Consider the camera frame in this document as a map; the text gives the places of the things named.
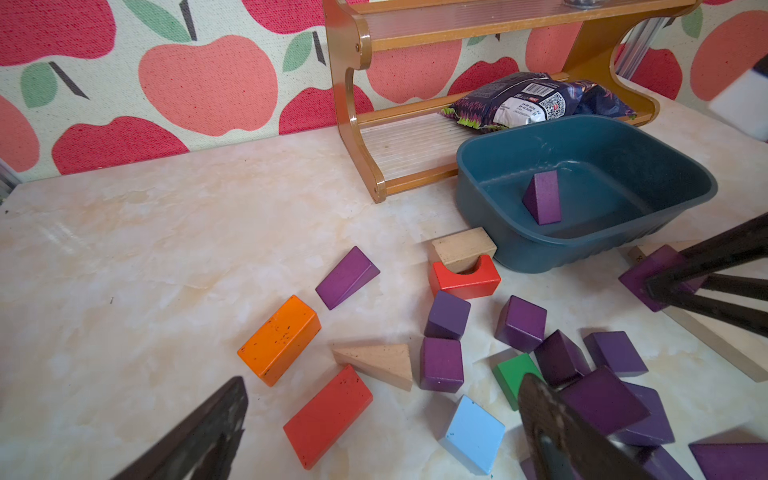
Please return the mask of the teal plastic storage bin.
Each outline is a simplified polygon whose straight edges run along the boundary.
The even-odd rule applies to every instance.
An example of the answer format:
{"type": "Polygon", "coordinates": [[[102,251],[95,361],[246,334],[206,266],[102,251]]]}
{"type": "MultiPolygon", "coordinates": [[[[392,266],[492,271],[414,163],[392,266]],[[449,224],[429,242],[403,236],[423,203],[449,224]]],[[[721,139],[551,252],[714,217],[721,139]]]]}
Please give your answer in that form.
{"type": "Polygon", "coordinates": [[[616,119],[572,116],[479,135],[456,154],[457,208],[509,270],[547,272],[657,232],[711,200],[714,176],[686,154],[616,119]],[[558,175],[562,219],[538,224],[523,197],[558,175]]]}

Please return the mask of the natural wood plank block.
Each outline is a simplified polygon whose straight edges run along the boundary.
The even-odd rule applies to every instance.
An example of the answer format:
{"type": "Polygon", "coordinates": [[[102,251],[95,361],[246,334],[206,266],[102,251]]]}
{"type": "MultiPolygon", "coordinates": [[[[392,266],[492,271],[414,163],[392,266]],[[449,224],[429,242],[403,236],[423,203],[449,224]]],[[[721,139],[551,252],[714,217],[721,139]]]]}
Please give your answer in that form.
{"type": "Polygon", "coordinates": [[[767,339],[677,307],[662,312],[756,383],[767,381],[767,339]]]}

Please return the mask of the natural wood triangle block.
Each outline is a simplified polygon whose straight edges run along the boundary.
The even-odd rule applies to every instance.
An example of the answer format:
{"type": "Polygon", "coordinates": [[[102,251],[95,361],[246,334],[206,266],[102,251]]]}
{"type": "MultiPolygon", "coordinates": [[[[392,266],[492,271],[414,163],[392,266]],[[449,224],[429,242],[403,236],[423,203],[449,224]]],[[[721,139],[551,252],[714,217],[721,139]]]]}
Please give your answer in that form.
{"type": "Polygon", "coordinates": [[[376,380],[410,392],[413,372],[407,344],[385,344],[331,349],[334,359],[376,380]]]}

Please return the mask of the purple wedge block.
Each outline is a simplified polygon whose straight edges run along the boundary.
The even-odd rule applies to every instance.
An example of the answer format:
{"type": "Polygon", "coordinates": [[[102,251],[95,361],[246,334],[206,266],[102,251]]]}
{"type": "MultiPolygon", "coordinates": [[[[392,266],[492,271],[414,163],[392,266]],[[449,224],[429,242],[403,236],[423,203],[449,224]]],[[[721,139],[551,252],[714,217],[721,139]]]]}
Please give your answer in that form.
{"type": "Polygon", "coordinates": [[[333,310],[380,274],[380,270],[354,246],[316,287],[325,306],[333,310]]]}

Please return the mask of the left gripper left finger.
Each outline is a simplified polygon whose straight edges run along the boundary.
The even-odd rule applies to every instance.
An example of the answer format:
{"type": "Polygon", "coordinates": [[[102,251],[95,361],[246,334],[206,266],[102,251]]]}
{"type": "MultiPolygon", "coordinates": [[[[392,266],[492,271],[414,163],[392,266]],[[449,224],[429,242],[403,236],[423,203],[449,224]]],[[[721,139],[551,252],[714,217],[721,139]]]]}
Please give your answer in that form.
{"type": "Polygon", "coordinates": [[[227,479],[244,433],[244,380],[234,376],[117,479],[227,479]]]}

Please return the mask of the purple rectangular block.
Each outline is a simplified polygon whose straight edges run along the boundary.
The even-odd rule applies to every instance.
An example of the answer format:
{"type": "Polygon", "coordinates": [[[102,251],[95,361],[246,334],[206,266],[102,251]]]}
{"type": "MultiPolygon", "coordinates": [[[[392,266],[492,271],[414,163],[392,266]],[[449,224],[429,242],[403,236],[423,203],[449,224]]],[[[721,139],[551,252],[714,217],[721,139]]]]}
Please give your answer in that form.
{"type": "Polygon", "coordinates": [[[642,401],[607,367],[597,368],[559,394],[567,405],[604,436],[650,416],[642,401]]]}

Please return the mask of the purple flat block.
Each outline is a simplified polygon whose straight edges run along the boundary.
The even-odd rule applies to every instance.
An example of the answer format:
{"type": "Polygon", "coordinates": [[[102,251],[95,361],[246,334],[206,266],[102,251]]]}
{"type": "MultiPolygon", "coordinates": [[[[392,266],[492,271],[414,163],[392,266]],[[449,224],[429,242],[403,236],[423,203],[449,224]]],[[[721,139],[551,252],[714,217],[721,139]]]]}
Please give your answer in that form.
{"type": "Polygon", "coordinates": [[[767,444],[690,444],[707,480],[767,480],[767,444]]]}

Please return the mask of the purple triangular prism block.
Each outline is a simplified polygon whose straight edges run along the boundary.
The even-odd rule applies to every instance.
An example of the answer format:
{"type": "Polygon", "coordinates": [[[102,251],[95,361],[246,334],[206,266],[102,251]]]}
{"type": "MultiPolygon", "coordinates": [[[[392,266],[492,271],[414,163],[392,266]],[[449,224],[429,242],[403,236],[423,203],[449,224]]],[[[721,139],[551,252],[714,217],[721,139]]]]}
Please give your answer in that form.
{"type": "Polygon", "coordinates": [[[558,172],[535,173],[523,196],[523,204],[538,225],[562,220],[558,172]]]}

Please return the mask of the wooden three-tier shelf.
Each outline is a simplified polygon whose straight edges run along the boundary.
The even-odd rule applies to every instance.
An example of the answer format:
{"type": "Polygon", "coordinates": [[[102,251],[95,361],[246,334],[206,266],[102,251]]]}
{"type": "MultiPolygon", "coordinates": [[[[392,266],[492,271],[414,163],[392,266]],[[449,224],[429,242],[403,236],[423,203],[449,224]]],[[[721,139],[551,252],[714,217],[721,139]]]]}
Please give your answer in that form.
{"type": "Polygon", "coordinates": [[[621,83],[615,68],[619,44],[644,21],[684,16],[698,6],[696,1],[326,1],[341,139],[376,203],[456,175],[458,146],[475,133],[501,126],[500,110],[489,104],[491,86],[465,84],[447,96],[360,113],[355,73],[404,49],[569,24],[580,30],[562,71],[540,74],[539,82],[595,84],[624,103],[621,121],[647,124],[658,116],[659,102],[621,83]]]}

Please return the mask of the purple snack bag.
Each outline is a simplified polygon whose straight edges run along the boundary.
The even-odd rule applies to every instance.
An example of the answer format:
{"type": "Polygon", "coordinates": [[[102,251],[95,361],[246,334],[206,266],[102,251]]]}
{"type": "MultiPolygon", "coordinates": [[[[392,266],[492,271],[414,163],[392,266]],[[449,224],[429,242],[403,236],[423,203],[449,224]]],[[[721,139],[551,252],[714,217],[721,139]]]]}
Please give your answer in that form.
{"type": "Polygon", "coordinates": [[[589,80],[558,81],[545,73],[518,72],[484,85],[440,114],[488,133],[572,115],[634,118],[613,92],[589,80]]]}

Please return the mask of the green cube block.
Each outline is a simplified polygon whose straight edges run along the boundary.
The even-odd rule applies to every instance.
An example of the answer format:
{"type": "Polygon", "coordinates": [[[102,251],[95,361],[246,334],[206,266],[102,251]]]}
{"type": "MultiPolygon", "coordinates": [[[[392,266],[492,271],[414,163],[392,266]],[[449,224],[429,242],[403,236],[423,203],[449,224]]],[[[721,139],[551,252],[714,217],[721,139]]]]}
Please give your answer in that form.
{"type": "Polygon", "coordinates": [[[523,353],[498,363],[492,373],[513,411],[519,410],[519,392],[526,374],[543,376],[529,354],[523,353]]]}

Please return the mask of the red arch block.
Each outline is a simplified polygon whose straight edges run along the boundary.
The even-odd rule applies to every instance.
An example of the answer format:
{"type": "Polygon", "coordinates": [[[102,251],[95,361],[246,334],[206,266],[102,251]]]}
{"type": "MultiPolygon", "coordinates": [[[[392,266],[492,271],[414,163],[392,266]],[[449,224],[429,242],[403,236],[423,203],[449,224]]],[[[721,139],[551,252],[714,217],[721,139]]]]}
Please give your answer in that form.
{"type": "Polygon", "coordinates": [[[469,300],[493,295],[501,284],[501,277],[492,258],[482,255],[469,273],[455,273],[441,262],[433,263],[429,270],[429,284],[434,296],[444,292],[469,300]]]}

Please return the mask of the light blue cube block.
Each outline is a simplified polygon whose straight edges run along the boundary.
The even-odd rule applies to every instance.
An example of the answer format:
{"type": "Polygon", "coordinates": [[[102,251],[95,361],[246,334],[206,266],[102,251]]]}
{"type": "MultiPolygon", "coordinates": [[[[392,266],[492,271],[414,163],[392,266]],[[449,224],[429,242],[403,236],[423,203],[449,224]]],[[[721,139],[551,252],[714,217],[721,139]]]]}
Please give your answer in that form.
{"type": "Polygon", "coordinates": [[[475,475],[490,475],[505,425],[464,395],[439,443],[475,475]]]}

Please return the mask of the red rectangular block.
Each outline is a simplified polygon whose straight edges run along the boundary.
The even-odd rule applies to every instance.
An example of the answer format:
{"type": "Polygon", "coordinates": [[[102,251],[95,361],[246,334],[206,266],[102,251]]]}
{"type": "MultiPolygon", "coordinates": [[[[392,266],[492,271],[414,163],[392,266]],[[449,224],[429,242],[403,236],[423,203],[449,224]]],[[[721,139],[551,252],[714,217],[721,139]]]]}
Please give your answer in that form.
{"type": "Polygon", "coordinates": [[[305,470],[311,470],[372,403],[373,395],[346,365],[283,427],[305,470]]]}

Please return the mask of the orange wooden block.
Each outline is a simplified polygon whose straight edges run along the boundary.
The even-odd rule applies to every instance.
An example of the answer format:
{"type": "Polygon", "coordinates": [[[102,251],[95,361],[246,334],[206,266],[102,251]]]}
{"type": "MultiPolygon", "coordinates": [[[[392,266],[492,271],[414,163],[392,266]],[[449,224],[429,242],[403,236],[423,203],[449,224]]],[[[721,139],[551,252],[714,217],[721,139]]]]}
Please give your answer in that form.
{"type": "Polygon", "coordinates": [[[237,354],[263,383],[273,387],[321,328],[317,313],[292,295],[237,354]]]}

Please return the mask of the natural wood cube block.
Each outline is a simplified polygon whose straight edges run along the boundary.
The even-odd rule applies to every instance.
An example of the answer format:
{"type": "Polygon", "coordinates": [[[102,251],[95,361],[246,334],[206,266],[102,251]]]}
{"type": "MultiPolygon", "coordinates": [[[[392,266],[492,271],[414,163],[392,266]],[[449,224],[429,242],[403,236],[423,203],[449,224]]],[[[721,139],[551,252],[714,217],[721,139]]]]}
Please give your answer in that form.
{"type": "Polygon", "coordinates": [[[446,235],[428,243],[429,262],[442,263],[454,273],[473,269],[482,256],[493,257],[496,251],[496,244],[482,227],[446,235]]]}

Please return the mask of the right aluminium frame post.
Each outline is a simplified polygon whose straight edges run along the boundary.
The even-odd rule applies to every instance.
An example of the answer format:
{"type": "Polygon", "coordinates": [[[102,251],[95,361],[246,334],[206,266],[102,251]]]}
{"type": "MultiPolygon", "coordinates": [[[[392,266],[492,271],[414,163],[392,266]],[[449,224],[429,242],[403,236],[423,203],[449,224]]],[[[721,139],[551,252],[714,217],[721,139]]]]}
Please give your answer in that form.
{"type": "Polygon", "coordinates": [[[632,78],[653,40],[669,20],[669,17],[643,20],[627,34],[625,41],[619,45],[615,61],[615,70],[619,77],[632,78]]]}

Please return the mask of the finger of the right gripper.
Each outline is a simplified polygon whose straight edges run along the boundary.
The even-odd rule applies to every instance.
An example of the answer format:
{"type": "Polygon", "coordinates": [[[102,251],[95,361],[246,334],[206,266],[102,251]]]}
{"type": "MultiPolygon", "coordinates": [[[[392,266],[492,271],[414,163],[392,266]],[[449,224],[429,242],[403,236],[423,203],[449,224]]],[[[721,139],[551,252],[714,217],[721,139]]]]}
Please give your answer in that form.
{"type": "Polygon", "coordinates": [[[722,271],[767,257],[767,214],[695,244],[682,252],[684,260],[652,275],[645,281],[645,292],[656,300],[656,276],[667,275],[674,281],[689,283],[709,275],[725,275],[722,271]]]}
{"type": "MultiPolygon", "coordinates": [[[[681,281],[656,276],[656,300],[704,315],[751,333],[767,337],[767,312],[726,301],[691,294],[680,289],[681,281]]],[[[709,275],[702,288],[739,297],[767,300],[767,280],[733,275],[709,275]]]]}

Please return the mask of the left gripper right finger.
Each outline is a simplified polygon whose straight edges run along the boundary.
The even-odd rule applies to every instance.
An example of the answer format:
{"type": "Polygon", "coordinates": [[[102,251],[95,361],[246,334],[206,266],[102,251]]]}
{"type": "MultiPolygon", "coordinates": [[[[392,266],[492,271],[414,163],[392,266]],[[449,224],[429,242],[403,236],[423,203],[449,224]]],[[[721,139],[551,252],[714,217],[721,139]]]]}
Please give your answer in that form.
{"type": "Polygon", "coordinates": [[[523,377],[518,404],[538,479],[653,479],[536,375],[523,377]]]}

